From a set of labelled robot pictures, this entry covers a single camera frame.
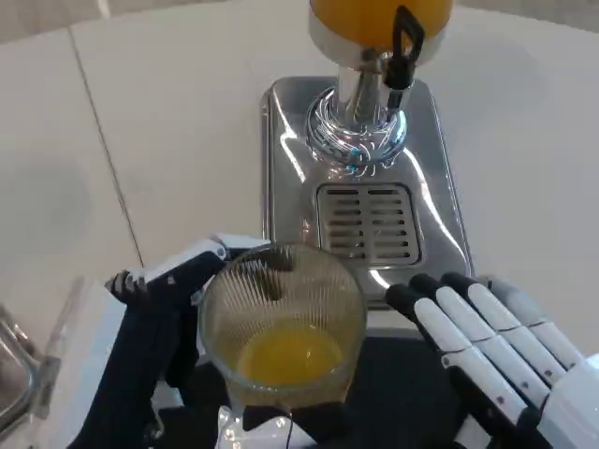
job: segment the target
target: drip tray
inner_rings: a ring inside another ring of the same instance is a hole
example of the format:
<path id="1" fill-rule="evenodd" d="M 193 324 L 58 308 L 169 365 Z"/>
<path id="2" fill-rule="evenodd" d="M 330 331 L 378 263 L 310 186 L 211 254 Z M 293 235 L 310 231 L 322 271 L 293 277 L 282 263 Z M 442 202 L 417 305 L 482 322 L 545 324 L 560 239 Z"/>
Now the drip tray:
<path id="1" fill-rule="evenodd" d="M 373 308 L 387 288 L 420 272 L 472 274 L 460 208 L 432 95 L 415 82 L 403 150 L 366 167 L 320 158 L 308 110 L 333 78 L 286 78 L 262 104 L 264 236 L 337 254 Z"/>
<path id="2" fill-rule="evenodd" d="M 400 184 L 326 184 L 318 189 L 320 246 L 357 268 L 413 265 L 420 247 Z"/>

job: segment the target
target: robotic finger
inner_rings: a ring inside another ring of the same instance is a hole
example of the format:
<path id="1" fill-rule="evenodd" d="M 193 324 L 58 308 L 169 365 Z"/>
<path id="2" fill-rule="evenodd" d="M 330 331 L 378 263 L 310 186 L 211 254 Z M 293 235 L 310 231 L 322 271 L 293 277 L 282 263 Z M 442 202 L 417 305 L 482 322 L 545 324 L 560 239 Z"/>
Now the robotic finger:
<path id="1" fill-rule="evenodd" d="M 453 273 L 444 275 L 441 281 L 468 301 L 533 367 L 547 385 L 553 386 L 564 376 L 566 371 L 558 360 L 486 286 Z"/>
<path id="2" fill-rule="evenodd" d="M 386 302 L 415 323 L 425 340 L 440 352 L 451 383 L 489 435 L 515 433 L 522 418 L 535 412 L 431 299 L 396 284 L 387 290 Z M 465 441 L 464 435 L 459 438 Z"/>
<path id="3" fill-rule="evenodd" d="M 529 403 L 541 409 L 549 395 L 547 385 L 504 337 L 497 334 L 470 304 L 451 287 L 443 285 L 427 274 L 419 274 L 412 278 L 410 286 L 432 298 L 507 381 Z"/>
<path id="4" fill-rule="evenodd" d="M 538 338 L 566 370 L 584 360 L 577 347 L 549 320 L 545 312 L 524 292 L 497 278 L 487 278 L 489 290 Z"/>

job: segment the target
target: white surface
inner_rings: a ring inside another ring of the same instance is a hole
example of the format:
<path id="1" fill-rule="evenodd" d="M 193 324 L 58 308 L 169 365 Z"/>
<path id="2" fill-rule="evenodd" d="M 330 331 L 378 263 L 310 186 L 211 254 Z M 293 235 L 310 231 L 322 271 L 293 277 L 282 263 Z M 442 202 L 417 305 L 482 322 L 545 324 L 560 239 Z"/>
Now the white surface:
<path id="1" fill-rule="evenodd" d="M 553 447 L 594 449 L 599 445 L 597 355 L 568 371 L 553 389 L 539 430 Z"/>
<path id="2" fill-rule="evenodd" d="M 65 449 L 79 435 L 90 411 L 126 306 L 100 283 L 88 281 L 80 291 L 79 310 L 67 324 L 61 370 L 52 391 L 50 418 L 39 424 L 41 449 Z"/>
<path id="3" fill-rule="evenodd" d="M 260 96 L 332 74 L 307 0 L 234 0 L 76 27 L 83 64 L 149 263 L 216 230 L 260 235 Z M 599 36 L 456 8 L 418 75 L 436 95 L 479 273 L 537 298 L 596 347 Z"/>
<path id="4" fill-rule="evenodd" d="M 0 301 L 43 349 L 77 275 L 137 262 L 67 33 L 0 66 Z"/>

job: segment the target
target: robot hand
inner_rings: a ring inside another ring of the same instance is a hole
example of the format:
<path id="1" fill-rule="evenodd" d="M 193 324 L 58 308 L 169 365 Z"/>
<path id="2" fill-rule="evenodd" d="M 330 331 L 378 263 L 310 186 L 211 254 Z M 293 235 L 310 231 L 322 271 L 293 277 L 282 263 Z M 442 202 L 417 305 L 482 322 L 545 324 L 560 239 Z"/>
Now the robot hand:
<path id="1" fill-rule="evenodd" d="M 585 359 L 517 288 L 420 274 L 386 301 L 439 351 L 471 414 L 456 447 L 599 447 L 599 356 Z"/>
<path id="2" fill-rule="evenodd" d="M 68 447 L 148 447 L 160 432 L 160 419 L 152 406 L 156 385 L 164 379 L 171 387 L 183 386 L 198 360 L 196 292 L 201 292 L 226 261 L 266 243 L 262 239 L 217 235 L 201 240 L 157 268 L 138 273 L 123 271 L 107 282 L 110 295 L 104 295 L 103 313 L 122 316 L 122 320 L 116 339 L 95 337 L 95 347 L 90 351 L 110 356 L 105 366 L 95 367 L 103 369 L 103 374 L 95 385 L 91 404 L 73 409 L 73 416 L 68 418 L 79 422 L 81 412 L 86 413 L 79 432 L 70 436 L 72 443 Z M 88 336 L 77 338 L 85 340 Z M 85 396 L 81 391 L 72 395 Z M 57 442 L 52 448 L 66 446 Z"/>

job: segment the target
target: white robotic hand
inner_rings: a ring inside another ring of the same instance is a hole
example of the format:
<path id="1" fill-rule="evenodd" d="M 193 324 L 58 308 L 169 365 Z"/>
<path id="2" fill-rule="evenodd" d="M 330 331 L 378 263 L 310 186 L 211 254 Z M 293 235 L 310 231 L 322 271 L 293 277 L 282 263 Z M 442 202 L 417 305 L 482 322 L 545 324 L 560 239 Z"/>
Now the white robotic hand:
<path id="1" fill-rule="evenodd" d="M 585 359 L 517 288 L 417 275 L 386 300 L 441 353 L 472 414 L 457 447 L 599 447 L 599 356 Z"/>

